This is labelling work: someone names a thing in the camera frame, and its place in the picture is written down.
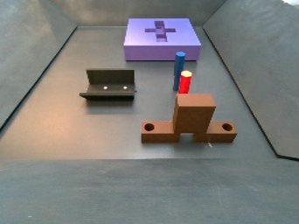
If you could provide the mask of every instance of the purple box with cross cutout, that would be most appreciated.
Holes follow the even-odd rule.
[[[124,48],[125,60],[197,60],[201,42],[188,18],[129,18]]]

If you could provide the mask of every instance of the brown block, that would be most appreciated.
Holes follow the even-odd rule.
[[[236,135],[233,122],[209,122],[207,133],[193,134],[197,143],[232,143]]]
[[[205,133],[216,108],[211,94],[177,94],[172,114],[174,133]]]
[[[142,143],[178,143],[180,134],[173,133],[173,122],[141,122]]]

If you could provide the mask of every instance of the wooden block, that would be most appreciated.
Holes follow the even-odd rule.
[[[211,94],[177,94],[172,114],[174,133],[205,133],[216,108]]]
[[[233,122],[209,122],[207,133],[193,134],[197,143],[232,143],[236,135]]]
[[[178,143],[180,134],[173,133],[173,123],[141,122],[141,142],[142,143]]]

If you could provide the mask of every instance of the gray floor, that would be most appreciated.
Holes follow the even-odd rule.
[[[191,92],[213,94],[212,120],[235,122],[233,144],[197,144],[192,135],[180,143],[140,143],[140,122],[172,119],[173,62],[125,62],[125,27],[80,27],[0,133],[0,158],[273,158],[203,29],[196,32],[200,60],[184,66],[193,72]],[[88,88],[86,68],[133,68],[134,101],[78,97]]]

